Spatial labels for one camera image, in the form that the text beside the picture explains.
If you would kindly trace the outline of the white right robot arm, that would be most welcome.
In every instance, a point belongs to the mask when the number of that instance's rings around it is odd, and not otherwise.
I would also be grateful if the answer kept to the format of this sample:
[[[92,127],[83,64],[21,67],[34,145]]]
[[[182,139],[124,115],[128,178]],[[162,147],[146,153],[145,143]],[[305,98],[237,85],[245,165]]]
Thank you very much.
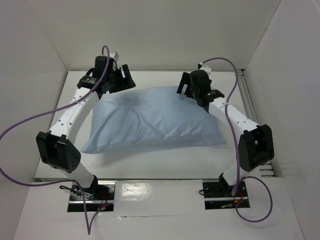
[[[259,125],[243,115],[211,83],[204,70],[184,72],[177,93],[194,99],[199,107],[231,129],[236,160],[219,176],[218,190],[223,196],[235,196],[242,178],[275,157],[272,130],[267,124]]]

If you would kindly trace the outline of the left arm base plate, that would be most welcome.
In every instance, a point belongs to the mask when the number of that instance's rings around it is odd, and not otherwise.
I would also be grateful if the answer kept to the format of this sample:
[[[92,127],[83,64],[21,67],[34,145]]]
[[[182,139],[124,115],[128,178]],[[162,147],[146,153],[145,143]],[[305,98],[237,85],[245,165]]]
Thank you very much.
[[[116,183],[99,180],[98,184],[97,193],[93,195],[87,192],[84,193],[87,212],[96,212],[98,209],[101,212],[113,212]],[[60,185],[59,188],[69,193],[67,212],[83,213],[84,205],[80,188],[74,183],[71,187]]]

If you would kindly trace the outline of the light blue pillowcase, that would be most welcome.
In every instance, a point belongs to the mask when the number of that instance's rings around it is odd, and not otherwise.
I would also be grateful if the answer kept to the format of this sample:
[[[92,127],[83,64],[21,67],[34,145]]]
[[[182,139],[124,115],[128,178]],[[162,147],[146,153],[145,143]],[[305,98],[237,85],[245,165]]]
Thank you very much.
[[[217,118],[176,90],[164,86],[104,95],[93,109],[90,137],[81,151],[225,145]]]

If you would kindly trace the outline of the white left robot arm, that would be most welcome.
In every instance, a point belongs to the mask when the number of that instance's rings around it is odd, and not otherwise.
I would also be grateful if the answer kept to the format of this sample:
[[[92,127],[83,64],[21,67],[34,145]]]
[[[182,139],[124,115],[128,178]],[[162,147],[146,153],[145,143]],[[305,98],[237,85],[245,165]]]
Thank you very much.
[[[104,94],[136,86],[128,66],[119,67],[118,59],[117,52],[112,52],[109,57],[97,56],[94,67],[79,80],[71,106],[47,132],[41,131],[36,136],[41,161],[78,182],[77,190],[88,200],[97,197],[105,188],[81,164],[81,153],[74,143],[88,114]]]

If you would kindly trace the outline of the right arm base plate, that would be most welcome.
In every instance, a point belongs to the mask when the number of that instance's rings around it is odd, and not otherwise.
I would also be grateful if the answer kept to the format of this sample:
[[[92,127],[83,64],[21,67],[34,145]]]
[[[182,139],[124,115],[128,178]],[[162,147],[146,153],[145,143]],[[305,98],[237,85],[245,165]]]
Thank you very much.
[[[232,196],[232,189],[233,186],[227,186],[220,176],[219,179],[204,180],[198,193],[204,198],[206,210],[235,209],[236,206],[250,208],[246,184],[240,182],[235,196]]]

